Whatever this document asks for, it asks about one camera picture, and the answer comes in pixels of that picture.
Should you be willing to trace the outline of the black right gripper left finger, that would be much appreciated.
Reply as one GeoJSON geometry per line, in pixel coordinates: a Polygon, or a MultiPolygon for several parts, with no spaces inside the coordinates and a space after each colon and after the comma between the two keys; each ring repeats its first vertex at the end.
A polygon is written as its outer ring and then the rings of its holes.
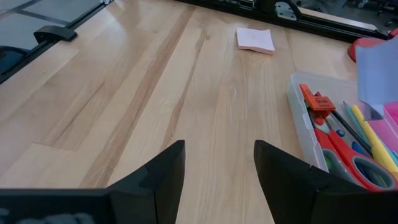
{"type": "Polygon", "coordinates": [[[1,223],[175,223],[185,142],[103,189],[1,189],[1,223]]]}

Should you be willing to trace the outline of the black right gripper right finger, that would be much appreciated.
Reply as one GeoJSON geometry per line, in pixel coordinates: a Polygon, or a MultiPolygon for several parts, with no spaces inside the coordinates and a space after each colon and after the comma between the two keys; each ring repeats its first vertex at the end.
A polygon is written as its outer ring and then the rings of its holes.
{"type": "Polygon", "coordinates": [[[366,190],[263,140],[254,162],[276,223],[397,223],[395,190],[366,190]]]}

